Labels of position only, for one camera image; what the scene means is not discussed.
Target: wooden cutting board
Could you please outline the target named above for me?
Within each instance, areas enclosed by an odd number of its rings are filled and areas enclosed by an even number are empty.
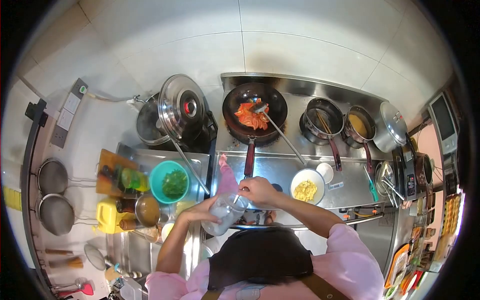
[[[112,186],[112,181],[110,178],[102,174],[101,170],[105,165],[108,166],[112,171],[114,171],[115,167],[117,166],[138,170],[138,164],[118,154],[110,152],[107,149],[102,149],[102,151],[100,152],[95,192],[99,194],[107,194],[117,197],[125,196],[123,191],[121,191],[117,186]]]

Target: glass pot lid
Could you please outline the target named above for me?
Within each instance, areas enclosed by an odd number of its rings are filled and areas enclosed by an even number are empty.
[[[200,87],[187,75],[168,78],[158,99],[161,127],[177,141],[195,139],[203,127],[204,98]]]
[[[151,96],[140,109],[137,116],[137,135],[147,145],[160,145],[170,140],[168,134],[159,129],[158,97],[160,93]]]

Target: green bottle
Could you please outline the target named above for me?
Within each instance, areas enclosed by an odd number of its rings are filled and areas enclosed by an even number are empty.
[[[140,192],[146,192],[150,189],[148,176],[142,172],[125,168],[121,172],[121,183],[127,189],[135,189]]]

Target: black wok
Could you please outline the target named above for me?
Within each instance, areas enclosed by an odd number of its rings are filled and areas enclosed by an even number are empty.
[[[235,113],[241,103],[249,102],[249,99],[261,98],[262,102],[268,103],[268,116],[281,129],[284,130],[287,119],[287,103],[283,96],[271,86],[260,83],[242,84],[230,91],[225,97],[222,106],[223,117],[227,123],[230,134],[244,144],[248,144],[247,159],[245,162],[244,175],[251,177],[253,174],[253,159],[255,158],[255,145],[264,145],[274,141],[279,133],[274,126],[268,124],[266,130],[248,127],[239,122]]]

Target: microwave oven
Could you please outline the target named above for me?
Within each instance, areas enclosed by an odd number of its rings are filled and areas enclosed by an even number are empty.
[[[428,111],[436,127],[442,153],[448,154],[455,151],[457,145],[455,119],[444,93],[440,93],[430,101]]]

